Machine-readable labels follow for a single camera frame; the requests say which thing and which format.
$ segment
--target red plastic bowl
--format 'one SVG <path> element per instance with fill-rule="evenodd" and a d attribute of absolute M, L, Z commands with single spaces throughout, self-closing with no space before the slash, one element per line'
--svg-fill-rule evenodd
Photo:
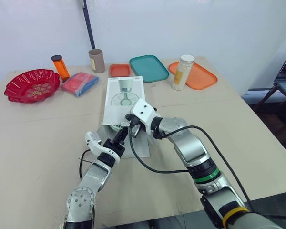
<path fill-rule="evenodd" d="M 16 76 L 4 92 L 11 102 L 31 104 L 52 96 L 60 84 L 60 77 L 53 70 L 35 69 Z"/>

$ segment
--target cylindrical container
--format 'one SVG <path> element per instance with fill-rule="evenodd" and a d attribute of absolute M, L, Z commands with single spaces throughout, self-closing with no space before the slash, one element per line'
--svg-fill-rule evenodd
<path fill-rule="evenodd" d="M 182 90 L 191 71 L 195 58 L 191 55 L 182 55 L 173 81 L 172 88 Z"/>
<path fill-rule="evenodd" d="M 105 71 L 105 63 L 103 52 L 101 49 L 91 49 L 89 52 L 91 67 L 95 73 L 102 73 Z"/>
<path fill-rule="evenodd" d="M 70 75 L 68 73 L 68 70 L 65 66 L 65 63 L 62 60 L 62 57 L 60 55 L 55 55 L 51 57 L 51 60 L 53 61 L 58 74 L 61 76 L 61 79 L 63 82 L 65 82 L 67 79 L 70 78 Z"/>

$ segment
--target black cable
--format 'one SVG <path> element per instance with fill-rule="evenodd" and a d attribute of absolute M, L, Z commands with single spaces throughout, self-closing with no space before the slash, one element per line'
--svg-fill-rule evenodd
<path fill-rule="evenodd" d="M 225 159 L 224 155 L 220 152 L 220 150 L 218 149 L 217 145 L 215 144 L 215 142 L 211 139 L 211 137 L 209 136 L 209 134 L 202 128 L 198 127 L 198 126 L 195 126 L 195 125 L 188 125 L 188 126 L 185 126 L 185 127 L 182 127 L 180 129 L 177 129 L 177 130 L 174 130 L 168 134 L 164 134 L 164 136 L 162 138 L 166 138 L 170 135 L 173 135 L 179 131 L 182 131 L 182 130 L 185 130 L 185 129 L 189 129 L 189 128 L 194 128 L 194 129 L 198 129 L 200 130 L 202 133 L 204 133 L 204 135 L 209 139 L 209 141 L 212 143 L 213 147 L 216 149 L 216 151 L 218 152 L 219 156 L 222 158 L 222 160 L 225 162 L 225 164 L 227 165 L 227 167 L 229 168 L 229 170 L 231 171 L 232 175 L 234 176 L 235 180 L 237 181 L 240 189 L 242 190 L 247 202 L 248 202 L 248 205 L 250 206 L 251 208 L 251 211 L 254 212 L 254 208 L 252 206 L 252 203 L 251 203 L 251 200 L 249 198 L 249 196 L 247 195 L 242 183 L 240 182 L 240 180 L 238 179 L 236 173 L 234 172 L 234 170 L 232 169 L 232 167 L 230 166 L 230 164 L 228 163 L 228 161 Z"/>
<path fill-rule="evenodd" d="M 80 179 L 82 179 L 82 161 L 84 159 L 85 154 L 88 153 L 89 151 L 90 151 L 89 149 L 85 150 L 81 157 L 80 166 L 79 166 Z"/>
<path fill-rule="evenodd" d="M 273 219 L 286 219 L 286 216 L 280 216 L 280 215 L 262 215 L 262 216 Z"/>
<path fill-rule="evenodd" d="M 130 143 L 130 148 L 132 149 L 133 151 L 133 154 L 134 156 L 138 159 L 138 161 L 147 169 L 155 172 L 155 173 L 165 173 L 165 174 L 170 174 L 170 173 L 188 173 L 188 170 L 172 170 L 172 171 L 161 171 L 161 170 L 156 170 L 156 169 L 153 169 L 151 167 L 149 167 L 147 164 L 145 164 L 140 158 L 139 156 L 137 155 L 134 147 L 133 147 L 133 138 L 132 138 L 132 128 L 128 128 L 128 136 L 129 136 L 129 143 Z"/>
<path fill-rule="evenodd" d="M 88 30 L 88 35 L 89 35 L 89 39 L 90 39 L 91 48 L 95 49 L 95 44 L 94 44 L 94 39 L 93 39 L 93 34 L 92 34 L 92 29 L 91 29 L 91 24 L 90 24 L 90 19 L 89 19 L 89 12 L 88 12 L 88 8 L 87 8 L 86 0 L 83 0 L 83 3 L 84 3 L 84 7 L 83 7 L 82 11 L 84 13 L 84 17 L 85 17 L 85 21 L 86 21 L 86 26 L 87 26 L 87 30 Z"/>

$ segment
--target metal rod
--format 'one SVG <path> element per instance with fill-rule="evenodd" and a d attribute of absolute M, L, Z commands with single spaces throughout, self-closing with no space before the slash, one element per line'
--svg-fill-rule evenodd
<path fill-rule="evenodd" d="M 92 49 L 95 49 L 95 44 L 94 44 L 94 39 L 93 39 L 93 34 L 92 34 L 92 29 L 91 29 L 91 24 L 90 24 L 86 0 L 83 0 L 83 3 L 84 3 L 84 6 L 82 8 L 82 11 L 84 12 L 84 16 L 85 16 L 85 21 L 86 21 L 86 26 L 87 26 L 87 30 L 88 30 L 89 39 L 90 39 L 90 44 L 91 44 Z"/>

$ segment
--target green ring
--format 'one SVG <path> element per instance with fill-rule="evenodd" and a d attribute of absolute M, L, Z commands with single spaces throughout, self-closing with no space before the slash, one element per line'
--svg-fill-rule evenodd
<path fill-rule="evenodd" d="M 214 170 L 214 172 L 213 172 L 213 173 L 211 173 L 210 175 L 207 175 L 207 176 L 202 177 L 202 178 L 194 179 L 194 182 L 195 182 L 195 183 L 202 183 L 202 182 L 206 182 L 206 181 L 208 181 L 208 180 L 213 179 L 215 176 L 217 176 L 217 175 L 218 175 L 218 173 L 219 173 L 219 169 L 218 169 L 218 168 L 216 168 L 216 169 Z"/>

